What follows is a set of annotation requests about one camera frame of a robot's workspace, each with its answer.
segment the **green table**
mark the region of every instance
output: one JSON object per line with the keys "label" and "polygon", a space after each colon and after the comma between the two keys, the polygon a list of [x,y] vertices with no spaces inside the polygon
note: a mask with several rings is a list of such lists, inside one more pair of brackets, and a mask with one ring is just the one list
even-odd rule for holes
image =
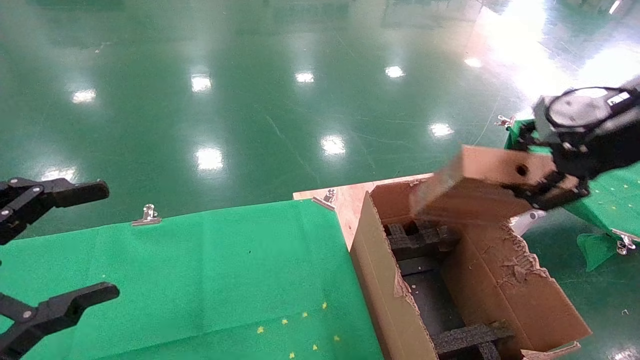
{"label": "green table", "polygon": [[31,305],[121,291],[27,360],[382,359],[337,217],[310,200],[16,240],[0,259],[0,291]]}
{"label": "green table", "polygon": [[[505,149],[511,149],[518,138],[520,127],[533,120],[516,121],[510,127]],[[533,152],[549,153],[548,148],[531,147]],[[593,270],[616,253],[620,237],[611,229],[640,235],[640,163],[606,172],[589,182],[591,195],[566,205],[564,208],[579,218],[604,231],[604,234],[583,234],[578,245],[583,251],[588,270]]]}

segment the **open cardboard box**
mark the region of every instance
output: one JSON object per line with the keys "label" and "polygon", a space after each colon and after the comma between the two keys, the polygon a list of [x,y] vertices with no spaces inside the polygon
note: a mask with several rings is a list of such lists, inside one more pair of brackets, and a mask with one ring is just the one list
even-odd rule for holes
{"label": "open cardboard box", "polygon": [[550,156],[463,147],[433,177],[367,192],[351,257],[387,360],[438,359],[420,317],[430,310],[416,305],[383,227],[416,218],[460,232],[439,272],[466,326],[503,322],[513,332],[499,348],[502,359],[553,359],[579,348],[575,340],[589,327],[507,226],[531,207],[500,186],[533,185],[553,168]]}

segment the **white label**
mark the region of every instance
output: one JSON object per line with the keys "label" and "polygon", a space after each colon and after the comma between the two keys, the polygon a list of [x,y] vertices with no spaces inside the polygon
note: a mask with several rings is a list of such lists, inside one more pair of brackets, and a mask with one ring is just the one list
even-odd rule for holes
{"label": "white label", "polygon": [[612,97],[611,99],[607,100],[607,103],[609,104],[609,106],[614,106],[615,104],[618,104],[620,101],[628,99],[629,97],[630,96],[628,92],[623,92],[622,94],[618,94]]}

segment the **cardboard flap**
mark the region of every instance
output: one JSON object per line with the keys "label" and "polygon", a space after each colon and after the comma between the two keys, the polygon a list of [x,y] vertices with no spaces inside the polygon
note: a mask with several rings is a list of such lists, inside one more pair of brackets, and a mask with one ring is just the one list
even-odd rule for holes
{"label": "cardboard flap", "polygon": [[[461,228],[465,236],[455,253],[462,257],[459,262],[469,266],[447,265],[443,277],[449,280],[447,285],[465,322],[497,321],[502,316],[515,329],[520,348],[538,352],[591,334],[564,291],[547,269],[540,267],[526,242],[506,224],[465,224]],[[487,300],[490,305],[482,315],[476,313],[478,304],[469,301],[470,296],[484,296],[469,292],[478,282],[497,287],[501,295],[492,295]],[[506,303],[501,304],[499,311],[492,310],[492,305],[502,299]]]}
{"label": "cardboard flap", "polygon": [[[411,214],[467,222],[501,222],[531,209],[501,185],[533,186],[556,166],[549,155],[463,146],[449,166],[415,187]],[[570,186],[573,179],[567,180]]]}
{"label": "cardboard flap", "polygon": [[369,193],[364,197],[351,258],[386,359],[437,360]]}
{"label": "cardboard flap", "polygon": [[537,352],[530,350],[522,350],[523,360],[553,360],[558,357],[565,356],[580,349],[580,344],[574,341],[571,345],[549,352]]}

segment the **floor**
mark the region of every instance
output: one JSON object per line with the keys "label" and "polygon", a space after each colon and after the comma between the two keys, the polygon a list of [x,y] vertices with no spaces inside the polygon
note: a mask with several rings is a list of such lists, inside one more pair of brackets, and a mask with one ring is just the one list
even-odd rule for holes
{"label": "floor", "polygon": [[[498,115],[630,78],[638,26],[635,0],[2,1],[0,179],[107,181],[38,236],[433,172],[501,147]],[[639,257],[587,274],[592,229],[545,219],[531,249],[595,333],[572,358],[640,359]]]}

